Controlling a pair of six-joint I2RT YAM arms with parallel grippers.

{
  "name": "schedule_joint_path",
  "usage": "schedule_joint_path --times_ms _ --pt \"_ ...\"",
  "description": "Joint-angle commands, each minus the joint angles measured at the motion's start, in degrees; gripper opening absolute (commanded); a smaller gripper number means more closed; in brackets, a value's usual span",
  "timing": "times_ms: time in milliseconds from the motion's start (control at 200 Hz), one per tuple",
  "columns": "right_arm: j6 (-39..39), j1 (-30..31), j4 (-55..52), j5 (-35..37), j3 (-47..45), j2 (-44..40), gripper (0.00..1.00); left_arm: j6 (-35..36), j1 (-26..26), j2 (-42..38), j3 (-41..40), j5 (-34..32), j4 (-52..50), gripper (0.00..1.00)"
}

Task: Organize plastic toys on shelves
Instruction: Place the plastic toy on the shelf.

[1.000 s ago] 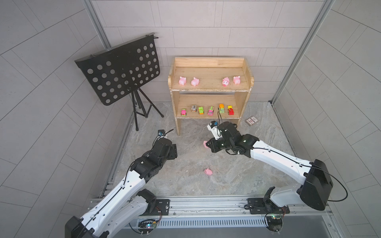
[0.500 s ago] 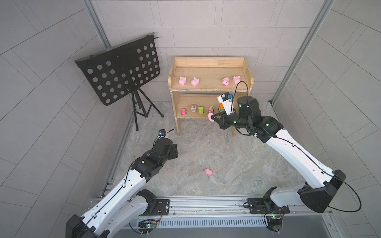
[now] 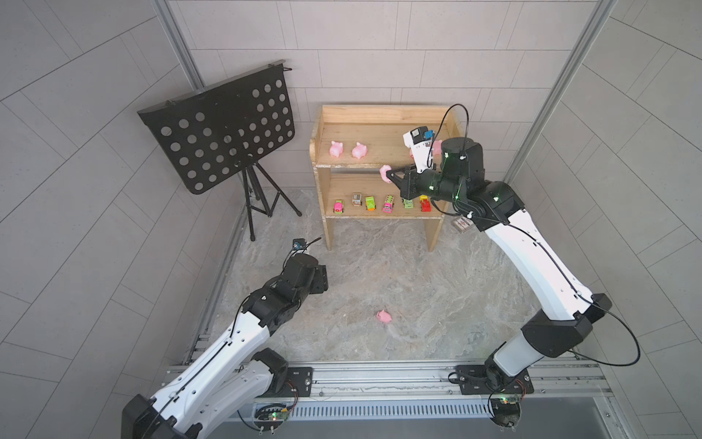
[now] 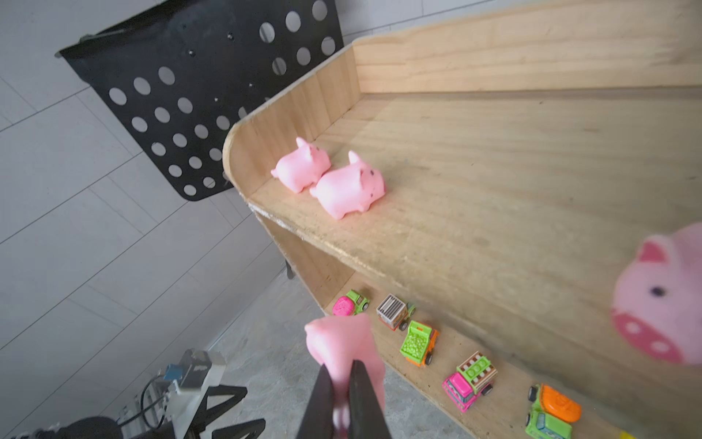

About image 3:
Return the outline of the red yellow toy truck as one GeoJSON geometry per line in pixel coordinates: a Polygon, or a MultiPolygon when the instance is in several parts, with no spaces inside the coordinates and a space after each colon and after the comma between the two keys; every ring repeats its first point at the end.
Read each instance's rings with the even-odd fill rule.
{"type": "Polygon", "coordinates": [[[420,210],[422,212],[431,212],[431,201],[425,195],[420,195],[420,210]]]}

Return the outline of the pink green block toy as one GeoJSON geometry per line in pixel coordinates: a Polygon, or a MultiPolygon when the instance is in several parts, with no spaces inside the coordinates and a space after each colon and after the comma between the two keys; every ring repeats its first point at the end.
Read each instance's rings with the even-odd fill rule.
{"type": "Polygon", "coordinates": [[[393,195],[387,195],[387,197],[385,197],[383,207],[382,207],[382,211],[384,213],[391,214],[393,212],[394,200],[395,200],[395,198],[393,197],[393,195]]]}

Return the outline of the pink toy pig bottom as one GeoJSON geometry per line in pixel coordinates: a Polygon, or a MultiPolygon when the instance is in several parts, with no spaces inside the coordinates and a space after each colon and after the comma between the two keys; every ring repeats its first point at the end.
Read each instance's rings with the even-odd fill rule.
{"type": "Polygon", "coordinates": [[[382,324],[389,324],[392,322],[392,316],[385,310],[380,310],[376,314],[376,319],[381,322],[382,324]]]}

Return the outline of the pink toy pig top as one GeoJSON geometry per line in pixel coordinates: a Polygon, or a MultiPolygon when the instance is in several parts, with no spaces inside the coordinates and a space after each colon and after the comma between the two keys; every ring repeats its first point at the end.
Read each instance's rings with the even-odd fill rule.
{"type": "Polygon", "coordinates": [[[329,147],[329,155],[334,158],[340,158],[344,153],[344,144],[342,142],[331,141],[329,147]]]}

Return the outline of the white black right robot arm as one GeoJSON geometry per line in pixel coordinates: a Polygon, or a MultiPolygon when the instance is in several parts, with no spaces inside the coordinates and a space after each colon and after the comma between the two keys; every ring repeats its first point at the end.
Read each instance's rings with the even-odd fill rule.
{"type": "Polygon", "coordinates": [[[380,171],[404,199],[425,196],[449,203],[453,215],[466,218],[508,256],[528,281],[541,309],[521,331],[492,353],[486,381],[502,389],[542,358],[571,352],[609,314],[606,294],[594,294],[554,254],[513,188],[484,176],[483,148],[468,137],[442,141],[440,164],[433,162],[435,137],[424,127],[406,133],[403,142],[414,160],[405,168],[380,171]]]}

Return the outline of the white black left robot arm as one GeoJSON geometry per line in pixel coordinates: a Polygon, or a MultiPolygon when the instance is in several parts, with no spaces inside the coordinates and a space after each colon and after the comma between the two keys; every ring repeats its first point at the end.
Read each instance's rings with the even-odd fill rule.
{"type": "Polygon", "coordinates": [[[265,393],[279,393],[288,363],[267,340],[311,294],[328,288],[327,269],[303,252],[278,276],[249,294],[233,322],[185,371],[147,398],[122,409],[123,438],[205,438],[237,409],[265,393]]]}

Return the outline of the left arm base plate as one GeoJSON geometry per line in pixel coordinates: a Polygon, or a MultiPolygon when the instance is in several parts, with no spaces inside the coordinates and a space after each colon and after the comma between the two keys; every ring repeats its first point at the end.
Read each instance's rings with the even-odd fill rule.
{"type": "Polygon", "coordinates": [[[292,367],[287,369],[284,379],[276,380],[272,387],[261,395],[264,399],[309,397],[314,383],[314,369],[311,367],[292,367]]]}

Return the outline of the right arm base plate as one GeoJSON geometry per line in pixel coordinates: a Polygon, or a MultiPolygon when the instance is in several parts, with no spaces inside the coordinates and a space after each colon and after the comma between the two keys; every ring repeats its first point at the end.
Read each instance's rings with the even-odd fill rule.
{"type": "Polygon", "coordinates": [[[504,374],[497,367],[458,365],[448,375],[451,384],[460,387],[462,395],[516,394],[528,395],[534,386],[526,369],[515,377],[504,374]]]}

